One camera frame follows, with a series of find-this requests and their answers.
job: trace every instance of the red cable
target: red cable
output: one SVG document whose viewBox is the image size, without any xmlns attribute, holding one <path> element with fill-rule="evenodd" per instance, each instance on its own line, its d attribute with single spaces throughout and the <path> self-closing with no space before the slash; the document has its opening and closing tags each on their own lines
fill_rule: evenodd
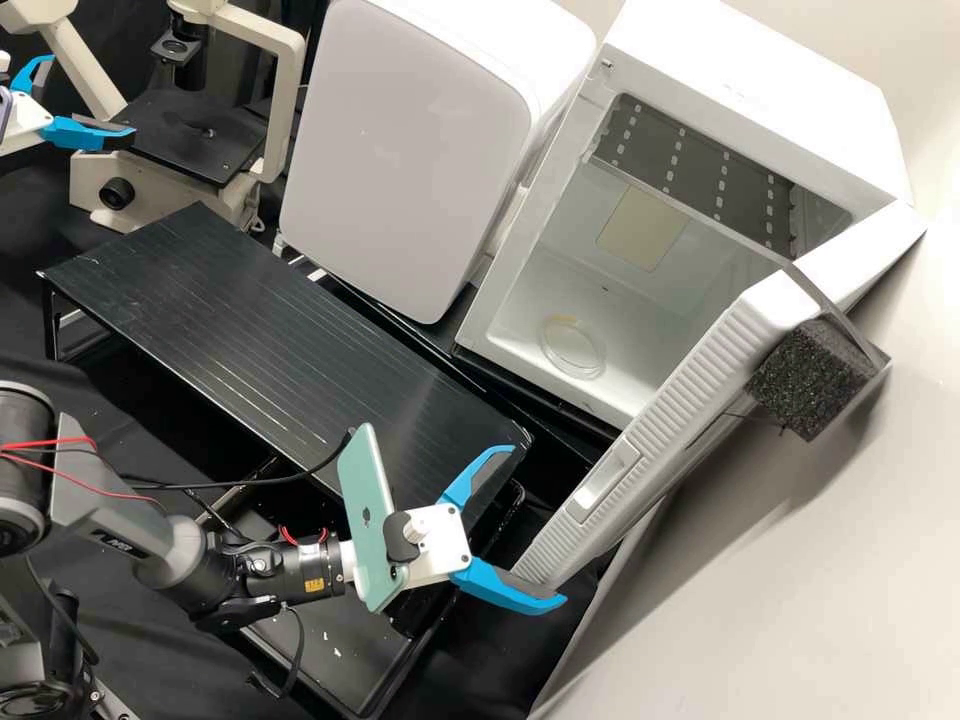
<svg viewBox="0 0 960 720">
<path fill-rule="evenodd" d="M 299 545 L 299 544 L 300 544 L 300 543 L 297 542 L 297 539 L 296 539 L 295 537 L 293 537 L 293 535 L 290 534 L 290 531 L 287 530 L 287 526 L 286 526 L 286 525 L 281 525 L 280 527 L 277 528 L 277 530 L 280 531 L 280 534 L 283 536 L 283 539 L 286 540 L 286 541 L 287 541 L 288 543 L 290 543 L 291 545 Z"/>
<path fill-rule="evenodd" d="M 2 449 L 6 450 L 6 449 L 12 449 L 12 448 L 7 448 L 7 446 L 3 446 Z M 3 458 L 4 460 L 11 460 L 13 462 L 18 462 L 21 465 L 29 465 L 30 467 L 37 468 L 38 470 L 45 470 L 46 472 L 51 472 L 54 475 L 57 475 L 58 477 L 62 477 L 64 480 L 69 480 L 74 485 L 78 487 L 82 487 L 84 490 L 88 490 L 97 495 L 103 495 L 104 497 L 112 497 L 118 500 L 142 500 L 143 502 L 153 503 L 154 505 L 157 505 L 161 510 L 166 512 L 166 508 L 163 507 L 163 504 L 159 500 L 155 500 L 154 498 L 147 497 L 146 495 L 128 495 L 126 493 L 114 493 L 114 492 L 110 492 L 109 490 L 101 490 L 100 488 L 94 487 L 93 485 L 87 485 L 87 483 L 83 482 L 83 480 L 80 480 L 79 478 L 75 478 L 73 475 L 70 475 L 69 473 L 61 472 L 60 470 L 55 470 L 49 465 L 41 465 L 40 463 L 35 463 L 32 460 L 27 460 L 26 458 L 22 458 L 17 455 L 8 455 L 7 453 L 0 452 L 0 458 Z"/>
<path fill-rule="evenodd" d="M 65 445 L 67 443 L 86 443 L 93 448 L 94 452 L 99 452 L 97 443 L 89 435 L 81 435 L 74 438 L 58 438 L 56 440 L 30 440 L 28 442 L 4 443 L 0 445 L 0 450 L 21 450 L 28 447 L 42 447 L 44 445 Z"/>
</svg>

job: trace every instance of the white wall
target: white wall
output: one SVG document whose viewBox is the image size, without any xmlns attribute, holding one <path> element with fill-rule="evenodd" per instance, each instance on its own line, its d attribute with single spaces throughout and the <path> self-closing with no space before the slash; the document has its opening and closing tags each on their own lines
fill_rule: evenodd
<svg viewBox="0 0 960 720">
<path fill-rule="evenodd" d="M 876 405 L 810 445 L 738 430 L 621 574 L 566 677 L 587 670 L 543 716 L 956 718 L 960 3 L 731 4 L 884 89 L 938 220 L 855 313 L 895 362 Z"/>
<path fill-rule="evenodd" d="M 598 37 L 603 37 L 620 11 L 623 0 L 555 0 L 587 23 Z"/>
</svg>

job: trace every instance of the black foam block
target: black foam block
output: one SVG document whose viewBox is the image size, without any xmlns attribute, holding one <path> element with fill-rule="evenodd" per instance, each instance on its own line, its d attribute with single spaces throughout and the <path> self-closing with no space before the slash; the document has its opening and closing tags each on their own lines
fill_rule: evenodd
<svg viewBox="0 0 960 720">
<path fill-rule="evenodd" d="M 884 361 L 888 356 L 879 351 Z M 783 425 L 813 440 L 880 372 L 834 323 L 797 326 L 747 383 L 747 392 Z"/>
</svg>

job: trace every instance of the white mini fridge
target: white mini fridge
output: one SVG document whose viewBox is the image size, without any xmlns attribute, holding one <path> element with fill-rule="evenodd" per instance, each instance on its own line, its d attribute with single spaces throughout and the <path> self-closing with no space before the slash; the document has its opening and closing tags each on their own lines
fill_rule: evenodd
<svg viewBox="0 0 960 720">
<path fill-rule="evenodd" d="M 556 587 L 749 409 L 820 313 L 778 258 L 848 309 L 910 202 L 877 87 L 722 3 L 627 0 L 457 335 L 623 430 L 514 570 Z"/>
<path fill-rule="evenodd" d="M 483 258 L 596 39 L 552 0 L 333 0 L 283 240 L 421 323 Z"/>
</svg>

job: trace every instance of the blue clip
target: blue clip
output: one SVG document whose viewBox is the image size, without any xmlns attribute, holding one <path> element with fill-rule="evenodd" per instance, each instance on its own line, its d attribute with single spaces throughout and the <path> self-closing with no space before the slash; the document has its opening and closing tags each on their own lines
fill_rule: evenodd
<svg viewBox="0 0 960 720">
<path fill-rule="evenodd" d="M 39 55 L 20 68 L 20 72 L 17 73 L 16 77 L 13 78 L 13 82 L 10 83 L 10 89 L 14 92 L 22 92 L 24 95 L 32 95 L 33 73 L 40 65 L 48 60 L 56 60 L 56 55 Z"/>
<path fill-rule="evenodd" d="M 477 473 L 483 469 L 483 467 L 490 461 L 493 460 L 497 455 L 501 453 L 506 454 L 506 457 L 501 459 L 506 460 L 513 451 L 516 450 L 516 445 L 494 445 L 491 448 L 487 448 L 474 460 L 472 463 L 467 465 L 463 471 L 454 478 L 454 481 L 450 483 L 446 490 L 443 491 L 443 495 L 440 496 L 440 499 L 437 500 L 437 504 L 440 503 L 451 503 L 456 505 L 457 508 L 462 512 L 463 508 L 466 506 L 467 501 L 476 493 L 479 489 L 478 486 L 474 485 L 474 479 L 477 477 Z"/>
<path fill-rule="evenodd" d="M 484 450 L 463 469 L 443 491 L 437 504 L 451 503 L 460 511 L 483 483 L 513 454 L 515 445 L 494 445 Z M 563 605 L 567 598 L 544 585 L 538 585 L 473 558 L 464 570 L 450 574 L 450 582 L 470 595 L 491 605 L 523 615 L 543 615 Z"/>
<path fill-rule="evenodd" d="M 135 132 L 134 128 L 103 130 L 87 127 L 61 115 L 54 117 L 52 123 L 39 131 L 40 137 L 58 148 L 93 151 L 103 150 L 109 140 L 125 138 Z"/>
<path fill-rule="evenodd" d="M 451 573 L 450 582 L 491 605 L 522 615 L 545 615 L 567 601 L 564 595 L 528 582 L 480 558 L 473 558 L 466 570 Z"/>
</svg>

